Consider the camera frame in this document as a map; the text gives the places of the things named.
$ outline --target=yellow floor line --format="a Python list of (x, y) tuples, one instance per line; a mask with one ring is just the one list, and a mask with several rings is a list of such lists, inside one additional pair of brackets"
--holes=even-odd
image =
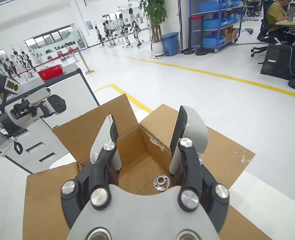
[(271, 91), (275, 91), (275, 92), (278, 92), (278, 93), (282, 93), (282, 94), (285, 94), (285, 95), (295, 97), (294, 92), (291, 92), (291, 91), (288, 91), (288, 90), (285, 90), (285, 89), (280, 89), (280, 88), (273, 87), (273, 86), (269, 86), (269, 85), (266, 85), (266, 84), (258, 83), (258, 82), (255, 82), (255, 81), (248, 81), (248, 80), (244, 80), (244, 79), (240, 79), (240, 78), (236, 78), (236, 77), (232, 77), (232, 76), (228, 76), (228, 75), (218, 74), (218, 73), (214, 73), (214, 72), (210, 72), (210, 71), (194, 69), (194, 68), (189, 68), (189, 67), (184, 67), (184, 66), (178, 66), (178, 65), (168, 64), (168, 63), (162, 63), (162, 62), (157, 62), (157, 61), (153, 61), (153, 60), (140, 59), (140, 58), (128, 57), (128, 56), (121, 56), (121, 55), (109, 54), (109, 53), (104, 53), (104, 54), (115, 56), (115, 57), (128, 58), (128, 59), (142, 61), (142, 62), (149, 62), (149, 63), (159, 64), (159, 65), (164, 65), (164, 66), (178, 68), (178, 69), (187, 70), (187, 71), (194, 71), (194, 72), (198, 72), (198, 73), (203, 73), (203, 74), (207, 74), (207, 75), (211, 75), (211, 76), (215, 76), (215, 77), (220, 77), (220, 78), (224, 78), (224, 79), (228, 79), (228, 80), (233, 80), (233, 81), (238, 81), (238, 82), (254, 85), (254, 86), (257, 86), (257, 87), (261, 87), (261, 88), (264, 88), (264, 89), (268, 89), (268, 90), (271, 90)]
[(141, 110), (144, 110), (146, 112), (148, 112), (149, 114), (152, 113), (153, 111), (146, 107), (143, 103), (140, 103), (137, 99), (135, 99), (132, 95), (128, 94), (127, 92), (125, 92), (124, 90), (122, 90), (121, 88), (119, 88), (118, 86), (116, 86), (115, 84), (109, 84), (109, 85), (106, 85), (102, 88), (99, 88), (99, 89), (96, 89), (94, 91), (94, 93), (98, 92), (99, 90), (102, 90), (102, 89), (105, 89), (107, 87), (112, 87), (114, 90), (116, 90), (119, 94), (126, 94), (128, 100), (133, 103), (135, 106), (137, 106), (138, 108), (140, 108)]

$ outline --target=red container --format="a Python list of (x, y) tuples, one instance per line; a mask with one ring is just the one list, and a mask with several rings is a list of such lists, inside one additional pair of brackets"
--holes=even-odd
[(53, 67), (46, 68), (42, 71), (38, 71), (38, 74), (40, 75), (41, 79), (45, 81), (63, 74), (63, 70), (61, 65), (56, 65)]

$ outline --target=black office chair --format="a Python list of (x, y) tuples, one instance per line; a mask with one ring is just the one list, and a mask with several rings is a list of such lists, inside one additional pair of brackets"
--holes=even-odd
[[(263, 43), (269, 43), (269, 44), (278, 43), (278, 41), (275, 39), (276, 38), (275, 36), (268, 34), (268, 29), (275, 25), (275, 24), (269, 24), (267, 20), (267, 11), (273, 3), (274, 3), (274, 0), (262, 0), (264, 16), (263, 16), (263, 19), (261, 20), (262, 24), (261, 24), (260, 33), (258, 34), (256, 39)], [(262, 53), (267, 50), (268, 50), (268, 46), (253, 47), (253, 49), (251, 49), (251, 52), (252, 52), (251, 57), (254, 57), (255, 54)]]

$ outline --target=glass wall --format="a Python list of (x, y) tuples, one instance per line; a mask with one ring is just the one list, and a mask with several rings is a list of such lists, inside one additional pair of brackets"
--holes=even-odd
[(67, 39), (73, 31), (70, 25), (64, 26), (60, 29), (52, 30), (47, 33), (35, 36), (24, 41), (24, 44), (32, 49), (39, 49), (50, 45), (54, 42)]

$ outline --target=white plant pot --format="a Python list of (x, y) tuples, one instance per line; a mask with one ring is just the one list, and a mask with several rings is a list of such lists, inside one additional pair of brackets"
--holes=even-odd
[(164, 54), (162, 41), (152, 43), (152, 52), (155, 56), (160, 56)]

